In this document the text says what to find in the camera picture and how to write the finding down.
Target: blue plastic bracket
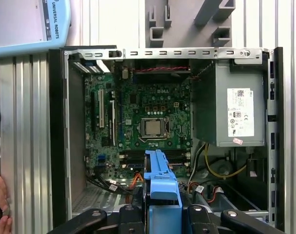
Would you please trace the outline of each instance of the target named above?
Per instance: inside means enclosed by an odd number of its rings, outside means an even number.
[[[149,206],[150,234],[182,233],[182,201],[177,179],[168,167],[166,155],[161,150],[146,150],[150,155],[151,172],[144,173],[145,180],[150,180],[150,198],[177,201],[177,205]]]

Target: white label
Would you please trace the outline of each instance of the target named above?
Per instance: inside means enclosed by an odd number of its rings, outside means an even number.
[[[254,102],[250,89],[227,89],[228,136],[254,136]]]
[[[196,191],[197,191],[198,193],[202,193],[202,192],[203,192],[203,189],[204,189],[203,186],[198,185],[198,187],[196,188]]]
[[[118,188],[118,186],[115,186],[114,184],[112,184],[109,189],[112,190],[112,191],[116,191]]]
[[[233,143],[236,143],[236,144],[238,144],[238,145],[242,145],[242,144],[243,144],[243,140],[240,140],[240,139],[235,138],[235,137],[234,137],[234,139],[232,140],[232,142],[233,142]]]

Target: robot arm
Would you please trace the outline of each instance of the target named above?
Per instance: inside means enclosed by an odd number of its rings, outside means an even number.
[[[125,205],[119,213],[109,216],[100,209],[90,209],[48,234],[85,234],[93,231],[98,234],[144,234],[143,215],[138,207],[132,205]],[[217,216],[200,205],[189,206],[183,216],[186,221],[181,232],[185,234],[283,234],[282,231],[237,210],[224,211],[220,223],[216,222]]]

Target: motherboard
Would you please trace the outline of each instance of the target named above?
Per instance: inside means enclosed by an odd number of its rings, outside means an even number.
[[[86,163],[106,178],[133,178],[145,150],[161,149],[177,177],[190,171],[190,80],[138,84],[85,77]]]

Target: cpu socket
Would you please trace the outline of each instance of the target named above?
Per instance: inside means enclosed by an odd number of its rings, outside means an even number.
[[[167,139],[169,137],[169,119],[166,118],[142,118],[139,126],[143,142],[147,140]]]

